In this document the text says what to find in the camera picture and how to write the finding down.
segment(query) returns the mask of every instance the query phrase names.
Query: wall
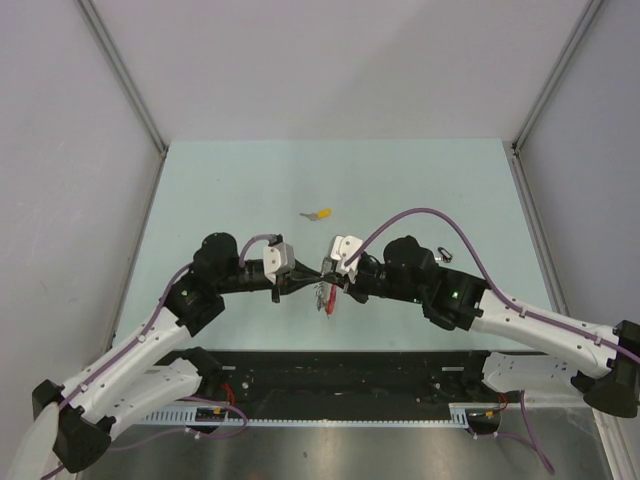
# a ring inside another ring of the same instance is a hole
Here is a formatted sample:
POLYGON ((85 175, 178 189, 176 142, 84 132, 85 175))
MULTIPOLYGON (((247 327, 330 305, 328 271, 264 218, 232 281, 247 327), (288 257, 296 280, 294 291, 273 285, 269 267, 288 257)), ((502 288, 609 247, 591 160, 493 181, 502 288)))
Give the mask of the wall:
POLYGON ((172 140, 511 140, 587 0, 96 0, 172 140))
POLYGON ((640 322, 638 22, 608 3, 523 150, 571 313, 608 324, 640 322))
POLYGON ((160 160, 71 1, 0 4, 0 477, 99 355, 160 160))

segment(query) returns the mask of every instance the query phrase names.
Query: reflective metal surface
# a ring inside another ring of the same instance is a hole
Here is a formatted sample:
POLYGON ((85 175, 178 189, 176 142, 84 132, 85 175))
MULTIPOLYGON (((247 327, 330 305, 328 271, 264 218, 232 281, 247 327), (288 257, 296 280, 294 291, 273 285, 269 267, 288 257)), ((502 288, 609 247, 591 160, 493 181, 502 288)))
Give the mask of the reflective metal surface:
MULTIPOLYGON (((558 479, 611 479, 591 410, 536 409, 532 426, 558 479)), ((137 426, 124 446, 159 431, 137 426)), ((518 409, 500 431, 526 435, 518 409)), ((460 429, 254 428, 228 440, 175 434, 126 453, 106 454, 82 480, 542 480, 529 448, 507 439, 473 440, 460 429)))

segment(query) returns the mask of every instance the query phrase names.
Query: gray wall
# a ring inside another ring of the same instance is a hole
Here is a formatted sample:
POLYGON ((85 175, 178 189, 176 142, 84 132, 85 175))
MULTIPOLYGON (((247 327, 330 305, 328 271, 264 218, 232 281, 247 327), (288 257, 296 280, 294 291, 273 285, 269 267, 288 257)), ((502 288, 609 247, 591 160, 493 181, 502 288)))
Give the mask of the gray wall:
POLYGON ((0 2, 0 478, 105 345, 160 159, 73 2, 0 2))
POLYGON ((640 322, 638 25, 640 2, 608 2, 523 149, 571 313, 608 324, 640 322))

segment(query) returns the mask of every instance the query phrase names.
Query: yellow-handled tool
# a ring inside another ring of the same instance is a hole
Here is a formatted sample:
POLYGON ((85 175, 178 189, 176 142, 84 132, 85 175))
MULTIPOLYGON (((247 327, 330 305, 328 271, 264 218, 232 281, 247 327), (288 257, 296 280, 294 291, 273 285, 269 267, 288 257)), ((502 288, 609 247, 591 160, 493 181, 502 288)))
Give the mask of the yellow-handled tool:
POLYGON ((300 215, 302 215, 303 217, 307 217, 312 222, 315 222, 316 220, 327 218, 329 215, 331 215, 331 209, 325 208, 324 210, 320 210, 316 213, 301 213, 300 215))

